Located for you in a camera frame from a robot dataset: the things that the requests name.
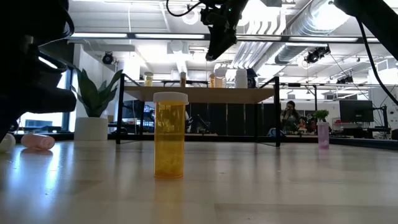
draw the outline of shelf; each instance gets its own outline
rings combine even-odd
[[[137,100],[152,102],[154,93],[174,91],[188,95],[190,103],[246,103],[255,104],[274,96],[273,88],[194,88],[125,86],[124,92]]]

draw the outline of small plant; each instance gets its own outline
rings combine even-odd
[[[106,86],[106,80],[97,89],[93,81],[91,81],[86,73],[86,70],[80,71],[77,69],[77,79],[79,82],[80,95],[76,89],[71,86],[72,90],[77,94],[78,100],[86,109],[87,116],[92,118],[99,118],[102,112],[108,107],[108,104],[113,100],[116,90],[112,90],[113,85],[120,79],[123,70],[116,72],[111,80],[111,83]]]
[[[319,121],[326,121],[326,117],[329,115],[329,111],[327,110],[318,110],[316,111],[313,116]]]

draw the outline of woman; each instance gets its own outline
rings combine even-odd
[[[280,122],[285,132],[296,131],[297,125],[299,125],[300,116],[295,106],[296,104],[293,101],[287,102],[285,110],[280,114]]]

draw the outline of pink bottle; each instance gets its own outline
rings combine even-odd
[[[329,149],[329,123],[318,122],[318,148]]]
[[[22,137],[21,143],[25,147],[49,150],[54,147],[55,139],[51,136],[29,133]]]

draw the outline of wooden floor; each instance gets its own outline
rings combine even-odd
[[[398,223],[398,154],[187,142],[185,176],[155,180],[154,143],[61,142],[0,155],[0,223]]]

